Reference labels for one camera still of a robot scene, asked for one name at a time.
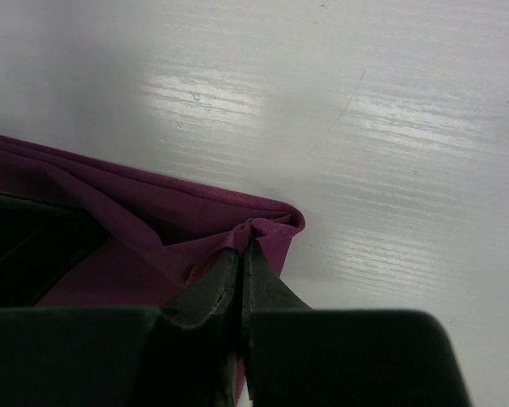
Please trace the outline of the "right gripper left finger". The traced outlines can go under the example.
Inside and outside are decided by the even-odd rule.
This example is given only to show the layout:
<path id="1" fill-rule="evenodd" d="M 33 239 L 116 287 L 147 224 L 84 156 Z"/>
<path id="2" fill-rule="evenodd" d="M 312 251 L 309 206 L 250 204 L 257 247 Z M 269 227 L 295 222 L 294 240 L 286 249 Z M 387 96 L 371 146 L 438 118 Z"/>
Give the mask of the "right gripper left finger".
<path id="1" fill-rule="evenodd" d="M 240 258 L 167 305 L 0 309 L 0 406 L 232 406 Z"/>

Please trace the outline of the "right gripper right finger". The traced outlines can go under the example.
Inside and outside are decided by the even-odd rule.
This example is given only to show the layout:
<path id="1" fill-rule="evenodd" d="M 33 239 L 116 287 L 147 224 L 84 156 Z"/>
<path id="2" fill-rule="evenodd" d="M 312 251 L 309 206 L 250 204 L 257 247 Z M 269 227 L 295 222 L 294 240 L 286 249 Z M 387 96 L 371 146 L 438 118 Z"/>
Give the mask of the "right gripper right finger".
<path id="1" fill-rule="evenodd" d="M 243 257 L 243 362 L 256 406 L 468 406 L 450 339 L 411 309 L 312 309 Z"/>

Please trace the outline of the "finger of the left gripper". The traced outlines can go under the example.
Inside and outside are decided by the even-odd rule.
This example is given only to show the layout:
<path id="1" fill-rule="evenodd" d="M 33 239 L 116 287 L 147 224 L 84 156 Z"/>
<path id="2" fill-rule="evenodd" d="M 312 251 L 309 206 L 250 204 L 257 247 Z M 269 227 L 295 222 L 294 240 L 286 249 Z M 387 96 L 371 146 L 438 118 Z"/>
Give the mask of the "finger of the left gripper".
<path id="1" fill-rule="evenodd" d="M 0 192 L 0 308 L 37 304 L 108 237 L 83 209 Z"/>

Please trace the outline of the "purple cloth napkin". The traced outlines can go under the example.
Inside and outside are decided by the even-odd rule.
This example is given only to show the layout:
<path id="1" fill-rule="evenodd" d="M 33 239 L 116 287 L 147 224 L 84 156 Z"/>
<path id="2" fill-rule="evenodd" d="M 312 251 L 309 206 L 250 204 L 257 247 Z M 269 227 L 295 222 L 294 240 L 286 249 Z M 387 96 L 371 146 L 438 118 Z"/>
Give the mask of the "purple cloth napkin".
<path id="1" fill-rule="evenodd" d="M 305 226 L 293 206 L 0 136 L 0 191 L 85 209 L 110 234 L 45 305 L 162 304 L 232 248 L 280 273 Z"/>

